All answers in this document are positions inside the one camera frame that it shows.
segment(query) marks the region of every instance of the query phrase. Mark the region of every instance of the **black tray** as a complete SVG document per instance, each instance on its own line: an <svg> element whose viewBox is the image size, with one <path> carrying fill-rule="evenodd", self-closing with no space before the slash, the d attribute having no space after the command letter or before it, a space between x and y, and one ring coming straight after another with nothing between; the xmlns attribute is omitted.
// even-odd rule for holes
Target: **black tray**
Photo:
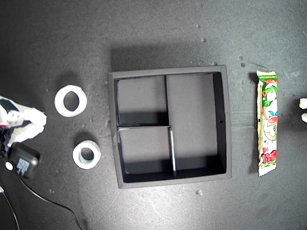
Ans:
<svg viewBox="0 0 307 230"><path fill-rule="evenodd" d="M119 188L231 177L225 66L109 75Z"/></svg>

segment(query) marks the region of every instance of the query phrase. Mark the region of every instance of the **candy wrapper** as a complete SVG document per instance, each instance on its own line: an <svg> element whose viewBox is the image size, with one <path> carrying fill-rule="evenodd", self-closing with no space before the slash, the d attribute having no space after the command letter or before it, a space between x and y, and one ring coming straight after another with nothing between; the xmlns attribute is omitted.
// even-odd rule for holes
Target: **candy wrapper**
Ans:
<svg viewBox="0 0 307 230"><path fill-rule="evenodd" d="M277 76L257 71L259 176L276 168L277 155Z"/></svg>

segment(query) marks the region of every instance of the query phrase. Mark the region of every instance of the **cartoon character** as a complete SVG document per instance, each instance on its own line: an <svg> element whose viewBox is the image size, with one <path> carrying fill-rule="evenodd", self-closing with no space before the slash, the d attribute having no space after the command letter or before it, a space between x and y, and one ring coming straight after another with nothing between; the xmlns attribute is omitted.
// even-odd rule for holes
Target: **cartoon character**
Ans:
<svg viewBox="0 0 307 230"><path fill-rule="evenodd" d="M278 116L272 116L263 124L264 135L271 141L277 140L277 122Z"/></svg>
<svg viewBox="0 0 307 230"><path fill-rule="evenodd" d="M262 114L265 119L277 116L277 81L266 80L265 88L262 90Z"/></svg>

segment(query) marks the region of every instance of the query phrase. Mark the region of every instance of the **black cable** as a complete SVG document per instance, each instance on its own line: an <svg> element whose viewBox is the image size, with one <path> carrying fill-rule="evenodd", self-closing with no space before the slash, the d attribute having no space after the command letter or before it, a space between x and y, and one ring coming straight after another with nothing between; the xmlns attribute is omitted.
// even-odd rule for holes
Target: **black cable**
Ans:
<svg viewBox="0 0 307 230"><path fill-rule="evenodd" d="M48 200L48 199L46 199L46 198L43 198L42 196L40 196L39 194L37 194L36 192L34 192L34 191L23 181L23 179L21 178L20 174L17 172L16 165L15 165L14 163L13 163L13 165L14 165L14 171L15 171L15 173L16 173L18 179L19 179L20 182L26 187L26 189L28 189L33 195L37 196L37 197L40 198L41 200L43 200L43 201L45 201L45 202L47 202L47 203L54 204L54 205L56 205L56 206L62 207L62 208L64 208L64 209L68 210L69 212L71 212L71 213L73 214L73 217L75 218L76 224L78 225L79 229L80 229L80 230L83 230L82 227L81 227L81 225L80 225L80 223L79 223L79 221L78 221L78 218L77 218L76 214L75 214L69 207L66 207L66 206L61 205L61 204L58 204L58 203L56 203L56 202L54 202L54 201Z"/></svg>
<svg viewBox="0 0 307 230"><path fill-rule="evenodd" d="M4 192L2 192L2 193L3 193L3 195L4 195L5 199L6 199L6 201L8 202L8 204L9 204L9 206L10 206L10 208L11 208L11 211L12 211L14 217L15 217L17 230L20 230L20 229L19 229L18 220L17 220L16 214L15 214L15 212L14 212L14 209L13 209L13 207L11 206L11 203L9 202L9 200L8 200L8 198L6 197L5 193L4 193Z"/></svg>

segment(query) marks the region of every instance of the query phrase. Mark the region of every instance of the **masking tape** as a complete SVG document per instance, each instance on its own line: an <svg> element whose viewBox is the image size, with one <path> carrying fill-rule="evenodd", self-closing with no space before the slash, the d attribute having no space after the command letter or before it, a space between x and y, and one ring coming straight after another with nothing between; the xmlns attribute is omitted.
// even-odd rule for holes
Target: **masking tape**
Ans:
<svg viewBox="0 0 307 230"><path fill-rule="evenodd" d="M69 92L74 92L79 98L79 105L74 111L68 110L64 105L64 98ZM54 105L59 114L65 117L73 117L82 113L87 106L87 98L85 92L75 85L67 85L60 89L54 99Z"/></svg>
<svg viewBox="0 0 307 230"><path fill-rule="evenodd" d="M89 148L93 152L94 158L92 160L87 160L82 156L81 152L84 148ZM95 167L99 162L100 157L101 151L99 146L91 140L85 140L81 142L74 148L72 152L73 160L75 161L76 165L82 169L91 169Z"/></svg>

